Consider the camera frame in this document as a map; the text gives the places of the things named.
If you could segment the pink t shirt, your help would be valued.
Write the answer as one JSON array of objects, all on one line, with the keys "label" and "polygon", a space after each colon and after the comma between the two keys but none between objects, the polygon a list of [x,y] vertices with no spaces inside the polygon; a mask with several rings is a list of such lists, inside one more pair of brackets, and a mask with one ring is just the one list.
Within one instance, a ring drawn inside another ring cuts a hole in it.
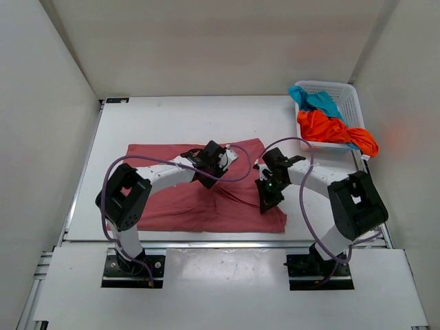
[{"label": "pink t shirt", "polygon": [[162,232],[283,233],[286,214],[275,207],[259,209],[255,181],[257,170],[249,170],[264,146],[258,138],[238,143],[238,159],[225,174],[225,182],[207,189],[198,181],[152,192],[138,217],[138,230]]}]

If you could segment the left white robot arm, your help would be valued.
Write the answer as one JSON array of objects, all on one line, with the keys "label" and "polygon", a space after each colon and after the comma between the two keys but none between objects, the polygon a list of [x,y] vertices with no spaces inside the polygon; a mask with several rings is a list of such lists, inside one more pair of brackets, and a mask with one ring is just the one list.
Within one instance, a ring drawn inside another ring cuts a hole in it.
[{"label": "left white robot arm", "polygon": [[171,161],[134,168],[119,165],[107,175],[96,205],[104,215],[106,236],[115,243],[118,266],[129,275],[149,271],[138,235],[138,222],[150,196],[179,184],[200,182],[210,189],[238,159],[230,148],[210,141],[203,149],[186,151]]}]

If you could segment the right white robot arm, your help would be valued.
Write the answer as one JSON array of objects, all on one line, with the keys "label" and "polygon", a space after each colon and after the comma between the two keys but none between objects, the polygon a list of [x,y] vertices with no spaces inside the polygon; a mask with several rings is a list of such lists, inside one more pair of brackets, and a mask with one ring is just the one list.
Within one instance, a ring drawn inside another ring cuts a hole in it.
[{"label": "right white robot arm", "polygon": [[[260,213],[276,207],[285,197],[284,189],[299,186],[300,210],[315,243],[309,248],[309,268],[326,274],[334,262],[344,263],[341,254],[356,240],[388,220],[388,211],[371,176],[359,170],[344,173],[331,170],[303,156],[286,157],[279,148],[262,156],[256,186]],[[323,236],[314,232],[304,206],[304,190],[312,190],[329,200],[333,226]]]}]

